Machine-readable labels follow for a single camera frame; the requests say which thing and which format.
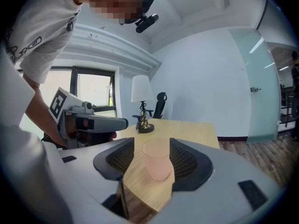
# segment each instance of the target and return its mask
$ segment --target lamp base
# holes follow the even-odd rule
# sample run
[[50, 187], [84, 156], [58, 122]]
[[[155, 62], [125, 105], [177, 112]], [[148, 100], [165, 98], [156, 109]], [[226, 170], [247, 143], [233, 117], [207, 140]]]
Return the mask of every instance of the lamp base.
[[155, 126], [148, 124], [145, 128], [141, 128], [141, 127], [138, 128], [137, 132], [138, 133], [150, 133], [150, 132], [153, 132], [154, 130], [155, 130]]

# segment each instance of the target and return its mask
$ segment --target black rectangular button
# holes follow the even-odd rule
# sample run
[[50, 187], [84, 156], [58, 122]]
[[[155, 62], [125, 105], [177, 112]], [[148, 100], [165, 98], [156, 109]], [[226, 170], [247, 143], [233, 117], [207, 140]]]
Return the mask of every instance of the black rectangular button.
[[252, 180], [239, 182], [239, 187], [246, 196], [253, 211], [262, 206], [268, 199]]
[[66, 162], [73, 161], [73, 160], [75, 160], [75, 159], [77, 159], [77, 158], [74, 157], [74, 156], [67, 156], [67, 157], [62, 158], [62, 161], [63, 161], [64, 163], [66, 163]]

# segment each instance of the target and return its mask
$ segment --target black pad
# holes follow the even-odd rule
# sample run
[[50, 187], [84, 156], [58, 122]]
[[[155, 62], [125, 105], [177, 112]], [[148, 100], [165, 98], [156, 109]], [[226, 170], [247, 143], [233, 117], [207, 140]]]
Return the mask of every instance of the black pad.
[[239, 182], [238, 184], [250, 203], [253, 211], [258, 209], [268, 200], [265, 194], [262, 193], [252, 180]]
[[77, 159], [77, 158], [74, 157], [74, 156], [67, 156], [67, 157], [62, 158], [62, 161], [63, 161], [64, 163], [66, 163], [66, 162], [73, 161], [73, 160], [75, 160], [75, 159]]
[[175, 182], [172, 191], [194, 191], [204, 184], [213, 172], [213, 164], [205, 154], [170, 138], [170, 161]]
[[134, 138], [129, 138], [93, 159], [95, 169], [106, 179], [120, 181], [134, 158]]

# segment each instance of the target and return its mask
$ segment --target table lamp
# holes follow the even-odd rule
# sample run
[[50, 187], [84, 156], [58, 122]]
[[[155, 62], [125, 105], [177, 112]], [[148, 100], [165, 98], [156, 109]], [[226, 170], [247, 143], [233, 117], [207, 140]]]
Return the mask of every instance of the table lamp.
[[140, 106], [140, 116], [134, 116], [138, 118], [136, 125], [136, 130], [139, 133], [150, 133], [154, 131], [155, 127], [152, 124], [149, 124], [146, 120], [146, 110], [145, 106], [146, 100], [153, 100], [153, 92], [150, 87], [150, 80], [148, 76], [140, 75], [133, 77], [132, 82], [132, 97], [131, 102], [141, 102]]

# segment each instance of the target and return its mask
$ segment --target wooden board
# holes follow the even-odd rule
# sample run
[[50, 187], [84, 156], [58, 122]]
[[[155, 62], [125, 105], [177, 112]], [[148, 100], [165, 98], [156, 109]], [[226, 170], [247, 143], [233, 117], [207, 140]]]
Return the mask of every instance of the wooden board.
[[143, 161], [142, 145], [154, 138], [176, 138], [219, 148], [214, 126], [210, 123], [190, 123], [164, 119], [150, 119], [155, 126], [151, 133], [136, 132], [135, 126], [117, 132], [116, 139], [135, 138], [134, 159], [124, 175], [124, 185], [142, 202], [159, 212], [171, 198], [174, 173], [162, 182], [153, 180]]

